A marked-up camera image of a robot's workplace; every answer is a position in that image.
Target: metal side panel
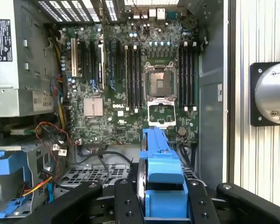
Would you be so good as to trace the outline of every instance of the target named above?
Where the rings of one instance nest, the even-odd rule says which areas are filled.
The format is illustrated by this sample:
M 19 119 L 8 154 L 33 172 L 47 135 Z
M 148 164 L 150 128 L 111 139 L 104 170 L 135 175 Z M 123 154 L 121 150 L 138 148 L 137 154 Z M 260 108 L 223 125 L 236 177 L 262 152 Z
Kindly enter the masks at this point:
M 215 188 L 227 179 L 228 1 L 203 1 L 209 44 L 199 55 L 199 175 Z
M 280 0 L 237 0 L 234 182 L 280 206 L 280 126 L 250 125 L 249 67 L 280 61 Z

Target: wire bundle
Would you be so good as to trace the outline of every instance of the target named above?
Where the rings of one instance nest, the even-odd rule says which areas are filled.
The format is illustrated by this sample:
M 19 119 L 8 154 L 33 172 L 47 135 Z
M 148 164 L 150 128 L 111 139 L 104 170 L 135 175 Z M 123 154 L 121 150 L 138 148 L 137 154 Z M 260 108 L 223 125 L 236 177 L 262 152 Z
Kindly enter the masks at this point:
M 179 144 L 177 146 L 177 149 L 179 150 L 183 160 L 185 161 L 184 165 L 187 166 L 188 168 L 190 168 L 193 171 L 193 173 L 197 176 L 197 173 L 195 171 L 196 144 L 192 144 L 192 147 L 189 147 L 191 149 L 191 160 L 189 159 L 189 156 L 187 154 L 187 150 L 185 147 L 189 147 L 189 146 L 184 145 L 184 144 Z

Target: heatsink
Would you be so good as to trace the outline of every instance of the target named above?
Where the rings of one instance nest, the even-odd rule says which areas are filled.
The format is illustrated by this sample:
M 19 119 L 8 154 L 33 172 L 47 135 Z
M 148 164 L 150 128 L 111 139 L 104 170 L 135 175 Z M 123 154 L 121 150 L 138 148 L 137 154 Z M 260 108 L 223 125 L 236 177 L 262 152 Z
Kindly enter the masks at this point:
M 41 0 L 37 3 L 58 23 L 100 22 L 90 0 Z
M 92 97 L 84 99 L 84 116 L 98 117 L 104 115 L 103 98 Z

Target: chipset heatsink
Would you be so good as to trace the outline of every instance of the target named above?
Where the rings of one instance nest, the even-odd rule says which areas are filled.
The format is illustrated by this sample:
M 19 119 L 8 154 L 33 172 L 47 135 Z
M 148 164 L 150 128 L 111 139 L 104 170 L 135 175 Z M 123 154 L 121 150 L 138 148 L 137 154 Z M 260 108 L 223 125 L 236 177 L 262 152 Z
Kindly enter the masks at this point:
M 93 97 L 84 99 L 84 116 L 98 117 L 104 115 L 103 98 Z

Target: warning label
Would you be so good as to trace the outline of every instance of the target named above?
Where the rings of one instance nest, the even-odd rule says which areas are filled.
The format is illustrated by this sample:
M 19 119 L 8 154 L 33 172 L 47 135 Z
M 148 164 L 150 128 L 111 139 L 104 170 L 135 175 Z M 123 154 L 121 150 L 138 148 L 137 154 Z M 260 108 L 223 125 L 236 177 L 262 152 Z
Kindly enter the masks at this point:
M 10 20 L 0 20 L 0 62 L 12 62 Z

